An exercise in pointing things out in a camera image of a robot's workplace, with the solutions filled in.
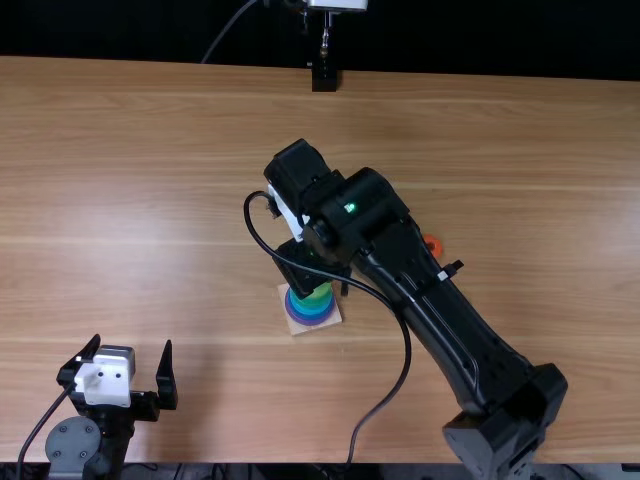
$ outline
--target black background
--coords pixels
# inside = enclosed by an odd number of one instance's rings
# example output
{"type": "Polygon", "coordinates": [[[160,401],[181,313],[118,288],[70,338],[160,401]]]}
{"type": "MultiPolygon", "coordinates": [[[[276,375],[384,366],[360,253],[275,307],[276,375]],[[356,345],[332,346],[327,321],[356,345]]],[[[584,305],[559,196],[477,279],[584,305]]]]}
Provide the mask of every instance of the black background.
{"type": "MultiPolygon", "coordinates": [[[[302,67],[299,15],[251,7],[212,63],[302,67]]],[[[0,53],[198,62],[239,0],[4,0],[0,53]]],[[[640,79],[640,2],[370,0],[343,14],[339,68],[640,79]]]]}

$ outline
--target black cable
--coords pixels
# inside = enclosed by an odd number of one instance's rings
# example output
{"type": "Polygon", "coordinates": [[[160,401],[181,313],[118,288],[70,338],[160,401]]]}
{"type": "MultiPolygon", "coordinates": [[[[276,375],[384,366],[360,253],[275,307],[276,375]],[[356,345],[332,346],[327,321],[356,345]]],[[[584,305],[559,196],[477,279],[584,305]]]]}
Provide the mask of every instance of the black cable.
{"type": "Polygon", "coordinates": [[[127,468],[131,468],[131,467],[142,467],[142,468],[146,468],[147,470],[150,470],[152,472],[157,472],[158,471],[158,464],[157,463],[128,463],[126,464],[124,467],[122,467],[122,470],[126,470],[127,468]]]}
{"type": "Polygon", "coordinates": [[[213,53],[213,50],[215,50],[215,48],[218,46],[218,43],[220,43],[222,38],[227,34],[227,32],[233,26],[233,24],[236,23],[236,20],[238,20],[238,18],[240,18],[242,14],[246,12],[247,9],[257,1],[258,0],[249,0],[247,3],[245,3],[242,7],[238,9],[238,11],[233,15],[233,17],[231,17],[231,19],[229,19],[227,24],[220,31],[218,36],[213,40],[213,42],[211,42],[211,45],[207,49],[207,53],[204,54],[204,57],[202,57],[202,60],[200,60],[200,63],[207,63],[209,61],[209,57],[213,53]]]}
{"type": "Polygon", "coordinates": [[[578,477],[579,480],[586,480],[586,478],[584,478],[584,476],[580,472],[578,472],[575,468],[573,468],[571,465],[563,463],[562,466],[567,470],[569,470],[571,473],[573,473],[576,477],[578,477]]]}
{"type": "Polygon", "coordinates": [[[173,480],[178,480],[178,475],[180,474],[180,470],[182,470],[182,463],[178,464],[178,468],[176,468],[176,473],[173,475],[173,480]]]}
{"type": "Polygon", "coordinates": [[[358,432],[371,417],[373,417],[376,413],[382,410],[382,408],[385,407],[393,399],[393,397],[395,397],[395,395],[400,391],[400,388],[402,387],[402,384],[406,380],[407,375],[409,374],[409,368],[411,367],[411,337],[409,336],[409,328],[407,327],[407,324],[402,319],[402,317],[400,317],[394,311],[393,305],[391,304],[389,299],[385,297],[382,293],[377,291],[376,289],[371,288],[369,285],[349,277],[337,275],[335,273],[325,272],[324,270],[318,270],[316,268],[308,267],[306,265],[301,265],[294,260],[283,257],[278,252],[273,250],[260,237],[255,227],[253,226],[253,222],[251,221],[250,206],[251,206],[251,202],[257,197],[266,197],[267,199],[269,199],[270,202],[273,201],[273,198],[270,197],[269,194],[267,194],[266,192],[253,192],[244,201],[244,208],[243,208],[244,222],[247,225],[247,229],[249,230],[249,233],[251,234],[253,239],[256,241],[258,246],[260,246],[260,248],[262,248],[265,252],[271,255],[271,257],[277,258],[278,260],[280,260],[283,263],[286,263],[287,265],[290,265],[292,267],[295,267],[299,270],[303,270],[308,273],[312,273],[314,275],[318,275],[320,277],[348,283],[349,285],[359,288],[360,290],[375,297],[380,302],[382,302],[385,307],[391,310],[391,312],[396,317],[396,320],[398,321],[398,325],[400,325],[400,330],[402,331],[402,338],[404,340],[404,364],[402,365],[402,371],[400,372],[400,375],[398,376],[398,380],[396,380],[396,383],[393,385],[391,390],[389,390],[389,393],[387,393],[382,400],[380,400],[371,410],[369,410],[369,412],[367,412],[367,414],[364,417],[362,417],[362,419],[360,419],[360,421],[356,424],[355,428],[353,429],[353,433],[351,434],[351,443],[349,445],[349,454],[347,456],[347,461],[345,462],[345,466],[344,466],[346,470],[351,466],[351,463],[353,462],[353,455],[356,449],[356,439],[358,437],[358,432]]]}
{"type": "Polygon", "coordinates": [[[16,480],[22,480],[22,467],[24,466],[24,457],[27,454],[27,450],[29,449],[29,445],[33,442],[33,439],[36,438],[36,435],[42,430],[44,424],[47,423],[49,417],[53,415],[53,412],[60,406],[60,404],[67,398],[67,395],[71,393],[71,391],[76,386],[75,383],[71,382],[67,388],[56,398],[55,402],[51,404],[49,409],[44,413],[42,418],[36,423],[36,426],[33,428],[32,432],[27,437],[27,440],[24,442],[24,445],[20,449],[20,453],[18,454],[18,462],[16,463],[16,480]]]}

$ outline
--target orange object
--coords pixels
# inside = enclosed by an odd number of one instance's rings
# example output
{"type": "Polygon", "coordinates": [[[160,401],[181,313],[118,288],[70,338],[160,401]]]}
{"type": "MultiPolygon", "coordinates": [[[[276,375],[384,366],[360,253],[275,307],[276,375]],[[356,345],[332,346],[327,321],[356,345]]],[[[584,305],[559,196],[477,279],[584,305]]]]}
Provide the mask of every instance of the orange object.
{"type": "Polygon", "coordinates": [[[424,243],[427,244],[431,255],[440,258],[442,256],[442,243],[440,243],[440,240],[429,233],[425,233],[422,238],[424,239],[424,243]]]}

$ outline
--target wooden table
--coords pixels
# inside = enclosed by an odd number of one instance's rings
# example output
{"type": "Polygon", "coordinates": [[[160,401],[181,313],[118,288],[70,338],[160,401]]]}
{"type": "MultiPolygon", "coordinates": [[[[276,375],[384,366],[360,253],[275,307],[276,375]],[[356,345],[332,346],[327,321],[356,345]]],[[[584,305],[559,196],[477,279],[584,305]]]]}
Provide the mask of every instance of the wooden table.
{"type": "MultiPolygon", "coordinates": [[[[309,90],[301,70],[0,59],[0,460],[99,332],[136,349],[141,389],[174,342],[179,409],[136,425],[129,460],[344,461],[402,341],[356,291],[343,325],[289,335],[241,208],[304,137],[345,175],[387,176],[443,260],[464,260],[457,283],[489,323],[568,377],[539,461],[637,461],[640,85],[347,72],[336,94],[309,90]]],[[[440,429],[458,411],[416,342],[356,459],[453,461],[440,429]]]]}

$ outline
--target wooden base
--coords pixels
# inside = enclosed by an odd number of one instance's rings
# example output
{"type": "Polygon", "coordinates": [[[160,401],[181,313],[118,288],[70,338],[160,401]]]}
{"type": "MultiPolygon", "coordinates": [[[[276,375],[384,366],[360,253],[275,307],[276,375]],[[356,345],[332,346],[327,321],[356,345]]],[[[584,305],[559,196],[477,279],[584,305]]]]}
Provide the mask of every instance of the wooden base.
{"type": "Polygon", "coordinates": [[[287,319],[287,324],[289,325],[291,335],[296,336],[303,333],[311,332],[313,330],[320,330],[332,325],[338,325],[342,323],[342,315],[340,315],[340,309],[338,308],[338,304],[336,303],[336,307],[333,309],[331,316],[319,325],[306,326],[299,324],[287,313],[287,308],[285,307],[285,297],[287,296],[287,290],[289,290],[288,284],[285,283],[284,285],[278,285],[278,295],[280,296],[280,303],[282,304],[282,310],[284,311],[284,316],[287,319]]]}

